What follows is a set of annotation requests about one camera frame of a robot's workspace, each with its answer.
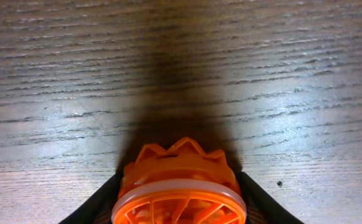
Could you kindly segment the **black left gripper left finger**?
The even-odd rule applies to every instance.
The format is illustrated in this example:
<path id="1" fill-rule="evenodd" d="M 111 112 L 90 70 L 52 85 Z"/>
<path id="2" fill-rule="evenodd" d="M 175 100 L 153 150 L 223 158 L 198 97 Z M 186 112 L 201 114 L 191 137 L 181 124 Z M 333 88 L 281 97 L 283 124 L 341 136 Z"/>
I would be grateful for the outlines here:
<path id="1" fill-rule="evenodd" d="M 118 198 L 122 177 L 120 173 L 113 175 L 60 224 L 111 224 L 111 211 Z"/>

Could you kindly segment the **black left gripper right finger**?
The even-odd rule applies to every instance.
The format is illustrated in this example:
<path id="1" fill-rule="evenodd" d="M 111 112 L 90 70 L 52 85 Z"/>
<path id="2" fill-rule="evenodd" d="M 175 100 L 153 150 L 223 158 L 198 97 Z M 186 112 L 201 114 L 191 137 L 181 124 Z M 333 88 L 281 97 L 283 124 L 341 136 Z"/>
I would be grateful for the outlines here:
<path id="1" fill-rule="evenodd" d="M 245 224 L 303 224 L 262 189 L 245 172 L 235 172 L 242 198 L 247 206 Z"/>

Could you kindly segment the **orange lattice ball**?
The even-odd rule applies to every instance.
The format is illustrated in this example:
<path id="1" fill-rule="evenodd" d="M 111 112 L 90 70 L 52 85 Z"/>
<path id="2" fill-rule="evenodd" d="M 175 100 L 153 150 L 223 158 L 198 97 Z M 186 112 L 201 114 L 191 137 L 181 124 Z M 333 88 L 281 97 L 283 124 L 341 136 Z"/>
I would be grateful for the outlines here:
<path id="1" fill-rule="evenodd" d="M 191 138 L 168 149 L 146 144 L 123 172 L 111 221 L 119 224 L 243 224 L 247 208 L 221 149 Z"/>

